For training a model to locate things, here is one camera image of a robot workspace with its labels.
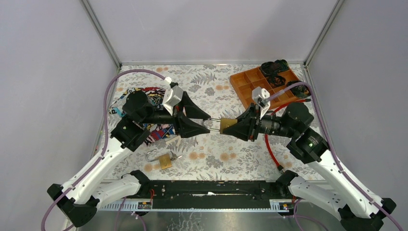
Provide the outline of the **red cable lock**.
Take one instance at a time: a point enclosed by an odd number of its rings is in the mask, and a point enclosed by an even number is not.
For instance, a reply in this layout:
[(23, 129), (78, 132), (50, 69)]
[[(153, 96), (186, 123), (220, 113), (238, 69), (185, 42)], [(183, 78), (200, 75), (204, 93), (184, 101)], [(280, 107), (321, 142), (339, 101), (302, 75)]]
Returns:
[[(269, 114), (275, 115), (278, 111), (280, 111), (281, 109), (287, 107), (288, 105), (290, 105), (292, 103), (307, 103), (307, 102), (311, 102), (311, 99), (301, 99), (301, 100), (296, 100), (296, 101), (293, 101), (293, 102), (290, 102), (290, 103), (285, 103), (285, 104), (277, 107), (276, 109), (270, 111)], [(272, 160), (273, 160), (274, 164), (276, 165), (276, 168), (278, 169), (278, 171), (281, 174), (283, 174), (285, 172), (285, 168), (276, 159), (276, 157), (275, 157), (275, 155), (274, 155), (274, 153), (273, 153), (273, 151), (271, 149), (269, 139), (268, 139), (268, 135), (265, 134), (264, 137), (265, 137), (265, 144), (266, 144), (266, 147), (267, 147), (267, 150), (268, 150), (268, 153), (269, 153), (270, 157), (272, 158)]]

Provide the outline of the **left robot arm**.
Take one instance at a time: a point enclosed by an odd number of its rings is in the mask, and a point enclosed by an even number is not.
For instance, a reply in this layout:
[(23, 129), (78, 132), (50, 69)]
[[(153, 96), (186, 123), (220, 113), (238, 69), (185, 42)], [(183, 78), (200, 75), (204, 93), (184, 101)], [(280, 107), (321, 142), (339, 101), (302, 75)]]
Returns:
[(121, 197), (135, 195), (143, 198), (149, 193), (149, 185), (135, 176), (101, 189), (99, 184), (115, 166), (150, 136), (145, 124), (169, 124), (182, 138), (207, 134), (210, 130), (194, 119), (207, 120), (210, 115), (200, 109), (178, 89), (167, 89), (162, 105), (154, 104), (141, 90), (128, 94), (122, 106), (124, 116), (116, 127), (105, 136), (102, 149), (70, 180), (64, 184), (52, 184), (48, 195), (53, 205), (65, 214), (74, 227), (88, 223), (98, 209)]

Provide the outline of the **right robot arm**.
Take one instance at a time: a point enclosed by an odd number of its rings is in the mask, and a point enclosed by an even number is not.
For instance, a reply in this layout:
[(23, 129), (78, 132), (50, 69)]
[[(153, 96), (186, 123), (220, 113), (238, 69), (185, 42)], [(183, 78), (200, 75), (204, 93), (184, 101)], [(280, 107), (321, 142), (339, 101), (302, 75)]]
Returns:
[(347, 231), (380, 230), (384, 218), (395, 209), (395, 202), (376, 195), (341, 166), (328, 142), (310, 127), (313, 119), (308, 108), (299, 102), (289, 104), (281, 116), (261, 115), (259, 107), (251, 105), (230, 122), (222, 119), (226, 126), (220, 132), (243, 141), (253, 141), (259, 134), (289, 138), (289, 152), (319, 173), (332, 191), (287, 170), (278, 179), (278, 196), (293, 195), (311, 202), (337, 218)]

